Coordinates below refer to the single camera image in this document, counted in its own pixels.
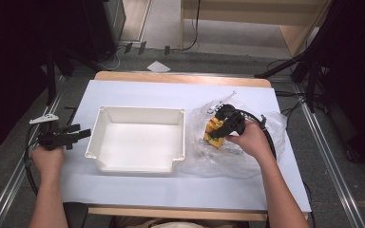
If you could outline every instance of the table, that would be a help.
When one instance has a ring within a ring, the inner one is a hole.
[[[292,56],[299,54],[332,0],[202,0],[200,20],[279,25]],[[198,0],[181,0],[180,47],[184,19],[196,19]]]
[[[237,99],[248,99],[260,112],[279,110],[274,89],[263,79],[99,72],[89,82],[73,123],[82,129],[92,128],[100,105],[178,106],[188,115],[189,109],[229,95],[233,89],[238,91]],[[311,208],[287,135],[286,141],[279,166],[306,215]],[[101,173],[94,161],[85,158],[87,144],[88,139],[82,139],[66,152],[61,184],[64,201],[87,203],[89,213],[182,219],[266,218],[260,176],[237,180],[179,173],[159,177]]]

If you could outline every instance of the person's right arm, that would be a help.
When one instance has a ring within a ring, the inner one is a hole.
[[[226,140],[238,144],[259,163],[271,227],[309,227],[258,124],[246,121],[242,135],[227,136]]]

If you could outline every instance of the white tabletop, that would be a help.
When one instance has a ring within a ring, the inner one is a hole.
[[[185,108],[186,115],[189,115],[191,109],[228,96],[233,90],[238,92],[235,99],[259,114],[279,111],[273,88],[92,80],[73,123],[80,124],[82,129],[93,129],[101,105],[177,107]],[[64,201],[104,206],[266,210],[260,175],[239,180],[202,178],[181,173],[161,177],[102,173],[94,160],[85,158],[87,144],[88,139],[82,139],[73,145],[72,150],[66,151],[62,172]],[[287,135],[279,167],[301,211],[310,212],[310,204]]]

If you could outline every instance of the forearm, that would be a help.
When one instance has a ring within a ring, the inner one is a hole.
[[[42,181],[29,227],[67,227],[59,181]]]
[[[259,160],[271,227],[309,227],[272,155]]]

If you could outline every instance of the wooden desk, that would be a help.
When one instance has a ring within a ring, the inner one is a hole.
[[[200,20],[279,25],[292,56],[299,54],[315,27],[322,24],[332,0],[202,0]],[[198,0],[182,0],[184,19],[196,19]]]
[[[181,86],[180,84],[194,84],[194,85],[213,85],[213,86],[242,86],[242,87],[248,87],[248,86],[254,86],[254,87],[262,87],[262,88],[269,88],[271,85],[267,80],[263,79],[243,79],[243,78],[224,78],[224,77],[209,77],[209,76],[193,76],[193,75],[177,75],[177,74],[158,74],[158,73],[126,73],[126,72],[99,72],[94,81],[119,81],[119,82],[137,82],[137,84],[140,84],[141,82],[145,83],[153,83],[153,85],[156,85],[158,87],[164,86],[163,83],[168,84],[179,84],[177,86]],[[142,88],[146,84],[140,84],[139,88]],[[89,87],[86,90],[87,96],[93,96],[99,97],[100,95],[97,94],[97,92],[103,92],[103,96],[108,97],[108,88],[99,89],[99,90],[89,90]],[[159,96],[161,92],[158,91],[155,97]],[[81,106],[79,107],[78,113],[75,116],[75,122],[81,124],[82,128],[90,127],[92,125],[91,122],[94,122],[94,120],[86,120],[87,116],[90,116],[91,118],[92,114],[90,113],[96,113],[97,107],[94,107],[93,110],[86,111],[86,108],[92,104],[91,101],[84,99],[81,102]],[[118,215],[118,216],[138,216],[138,217],[154,217],[154,218],[182,218],[182,219],[230,219],[230,220],[265,220],[266,214],[265,209],[263,210],[245,210],[245,209],[228,209],[228,210],[222,210],[222,209],[206,209],[206,208],[195,208],[195,207],[174,207],[174,206],[133,206],[133,205],[126,205],[126,203],[110,203],[108,205],[101,204],[101,203],[95,203],[92,201],[89,201],[89,196],[86,196],[95,190],[95,186],[100,183],[100,180],[90,179],[93,182],[87,183],[85,185],[79,186],[78,184],[81,184],[80,181],[83,181],[85,178],[91,178],[92,176],[96,175],[98,178],[101,179],[112,179],[111,176],[104,175],[103,173],[97,172],[96,168],[91,166],[91,163],[89,161],[86,161],[85,158],[82,158],[81,153],[84,153],[83,148],[86,150],[86,142],[79,142],[74,145],[74,149],[71,151],[68,151],[66,154],[70,158],[66,159],[66,163],[64,164],[63,173],[66,175],[62,178],[62,185],[63,185],[63,195],[64,195],[64,201],[70,201],[70,200],[77,200],[81,202],[88,203],[89,205],[89,213],[91,214],[101,214],[101,215]],[[128,177],[115,177],[114,184],[120,184],[120,182],[128,187],[127,191],[141,191],[138,189],[135,189],[134,187],[130,188],[131,182],[127,179]],[[214,182],[215,179],[199,179],[199,180],[193,180],[190,181],[189,179],[183,179],[183,180],[173,180],[174,182],[171,184],[171,187],[166,188],[164,192],[167,194],[167,196],[162,195],[162,199],[159,201],[156,201],[156,203],[161,204],[161,201],[163,201],[163,197],[166,199],[164,201],[173,201],[173,200],[181,200],[183,197],[179,196],[179,194],[176,194],[176,199],[173,199],[174,196],[168,196],[169,194],[173,194],[174,192],[169,192],[170,189],[175,189],[176,186],[178,187],[186,187],[187,185],[192,184],[193,182],[195,184],[201,185],[203,182]],[[233,184],[238,183],[241,180],[226,180],[225,181],[232,181]],[[165,183],[168,184],[166,180],[157,180],[158,183]],[[259,178],[258,184],[262,184],[262,180]],[[142,190],[141,194],[157,194],[158,191],[163,192],[162,189],[159,190],[159,187],[153,187],[155,188],[155,191],[152,191],[150,189],[150,186],[148,187],[148,190]],[[307,212],[309,212],[309,204],[307,200],[307,196],[305,195],[304,188],[301,187],[301,194],[300,198],[301,201],[307,201],[306,205],[303,205],[303,209],[305,211],[305,215]],[[84,191],[82,194],[78,194],[77,191]],[[111,190],[111,193],[114,193],[116,191],[120,191],[119,188],[115,190]],[[195,195],[199,195],[199,197],[207,196],[207,193],[196,193]],[[229,199],[234,199],[236,195],[228,196]]]

